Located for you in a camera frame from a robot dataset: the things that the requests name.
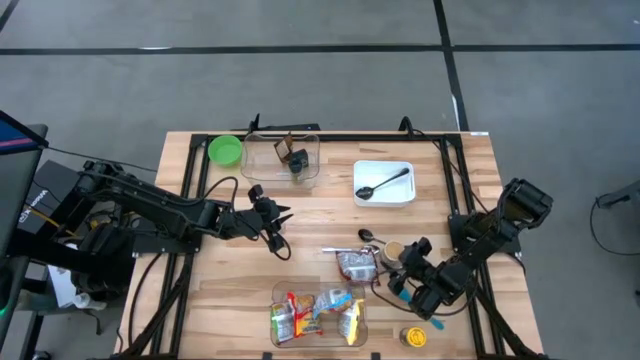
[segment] silver spoon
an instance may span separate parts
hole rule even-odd
[[[401,176],[405,176],[409,173],[409,168],[404,168],[402,169],[399,173],[395,174],[394,176],[388,178],[387,180],[385,180],[384,182],[381,182],[380,184],[378,184],[376,187],[374,188],[370,188],[368,186],[362,187],[360,189],[358,189],[358,191],[356,191],[356,196],[359,197],[362,200],[369,200],[371,199],[371,197],[373,196],[373,191],[377,188],[379,188],[380,186],[388,183],[391,180],[395,180]]]

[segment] concrete floor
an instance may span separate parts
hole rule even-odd
[[[5,6],[9,0],[0,0]],[[454,44],[640,42],[634,0],[446,0]],[[439,43],[430,1],[20,0],[0,48]],[[640,52],[456,54],[471,130],[489,131],[502,178],[554,199],[522,236],[546,352],[563,359],[636,359],[640,258],[591,240],[596,195],[640,179]],[[53,146],[157,166],[169,130],[318,122],[323,129],[454,130],[441,53],[2,56],[0,108],[49,125]],[[82,160],[46,152],[68,166]],[[138,173],[151,180],[151,176]],[[596,214],[603,242],[640,251],[637,210]],[[26,314],[0,359],[15,359]],[[118,308],[94,320],[45,320],[39,349],[58,359],[107,356]],[[68,335],[58,329],[77,329]]]

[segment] chip bag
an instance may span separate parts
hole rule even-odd
[[[275,331],[278,344],[294,338],[294,315],[295,311],[290,300],[271,305],[271,328]]]
[[[358,323],[361,320],[360,304],[362,300],[356,300],[353,305],[338,318],[338,332],[347,339],[350,346],[358,339]]]
[[[341,312],[348,309],[353,301],[353,296],[347,289],[331,289],[323,292],[313,305],[313,318],[320,314]]]
[[[376,280],[378,268],[373,252],[343,251],[336,253],[336,258],[338,259],[340,274],[345,279],[365,284]]]
[[[294,293],[287,293],[287,299],[293,304],[294,309],[294,337],[299,338],[307,334],[322,335],[320,319],[313,317],[313,295],[296,296]]]

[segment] monitor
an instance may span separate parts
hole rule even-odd
[[[0,110],[0,155],[36,150],[49,142]]]

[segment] green bowl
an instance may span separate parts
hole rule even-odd
[[[232,166],[242,159],[242,142],[232,135],[222,135],[209,144],[209,159],[220,166]]]

